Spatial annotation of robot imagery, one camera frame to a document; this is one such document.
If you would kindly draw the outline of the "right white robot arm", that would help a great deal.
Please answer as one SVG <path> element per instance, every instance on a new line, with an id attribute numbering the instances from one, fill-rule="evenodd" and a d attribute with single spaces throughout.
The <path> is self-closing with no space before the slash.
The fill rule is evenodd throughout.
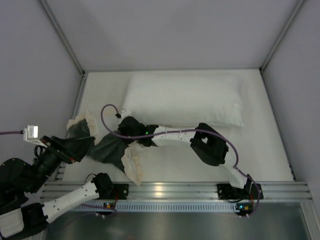
<path id="1" fill-rule="evenodd" d="M 144 147 L 189 147 L 205 164 L 221 168 L 229 185 L 248 192 L 252 180 L 238 169 L 239 153 L 224 136 L 206 123 L 192 129 L 168 128 L 162 125 L 144 125 L 133 116 L 124 117 L 118 125 L 121 138 L 128 143 L 137 142 Z"/>

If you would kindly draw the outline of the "white pillowcase with cream ruffle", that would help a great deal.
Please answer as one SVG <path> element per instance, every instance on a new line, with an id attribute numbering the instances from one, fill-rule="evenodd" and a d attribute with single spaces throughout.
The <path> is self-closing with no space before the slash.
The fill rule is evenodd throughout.
<path id="1" fill-rule="evenodd" d="M 143 170 L 140 153 L 144 150 L 141 144 L 125 143 L 122 138 L 111 133 L 102 137 L 95 117 L 88 110 L 70 119 L 66 129 L 71 138 L 95 137 L 86 156 L 96 162 L 114 165 L 137 186 L 141 185 Z"/>

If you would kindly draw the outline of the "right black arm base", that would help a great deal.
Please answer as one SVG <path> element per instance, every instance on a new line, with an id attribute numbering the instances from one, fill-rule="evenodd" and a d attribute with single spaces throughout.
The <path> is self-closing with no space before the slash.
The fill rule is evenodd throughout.
<path id="1" fill-rule="evenodd" d="M 220 200 L 228 201 L 242 201 L 242 200 L 262 200 L 264 198 L 263 191 L 260 184 L 257 187 L 253 183 L 246 184 L 244 188 L 236 188 L 227 183 L 220 183 L 217 185 L 217 194 Z"/>

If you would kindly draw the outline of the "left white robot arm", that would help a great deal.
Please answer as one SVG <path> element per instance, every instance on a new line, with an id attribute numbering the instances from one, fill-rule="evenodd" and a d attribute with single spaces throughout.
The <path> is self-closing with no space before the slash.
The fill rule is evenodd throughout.
<path id="1" fill-rule="evenodd" d="M 49 177 L 62 164 L 80 162 L 95 137 L 43 136 L 35 144 L 32 164 L 13 157 L 0 165 L 0 238 L 23 240 L 44 231 L 71 209 L 91 200 L 107 197 L 113 183 L 106 173 L 98 173 L 77 189 L 52 200 L 30 200 L 38 195 Z"/>

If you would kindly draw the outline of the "white pillow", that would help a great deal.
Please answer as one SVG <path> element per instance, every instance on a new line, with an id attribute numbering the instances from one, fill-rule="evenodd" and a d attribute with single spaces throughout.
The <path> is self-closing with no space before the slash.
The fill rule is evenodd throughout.
<path id="1" fill-rule="evenodd" d="M 242 83 L 237 75 L 136 74 L 122 107 L 143 124 L 243 127 Z"/>

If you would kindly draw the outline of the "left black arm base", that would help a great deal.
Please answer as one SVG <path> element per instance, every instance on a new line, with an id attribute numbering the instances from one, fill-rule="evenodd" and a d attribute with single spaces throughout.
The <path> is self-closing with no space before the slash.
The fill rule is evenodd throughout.
<path id="1" fill-rule="evenodd" d="M 108 186 L 99 195 L 100 200 L 126 200 L 129 194 L 129 185 L 124 183 L 116 183 Z"/>

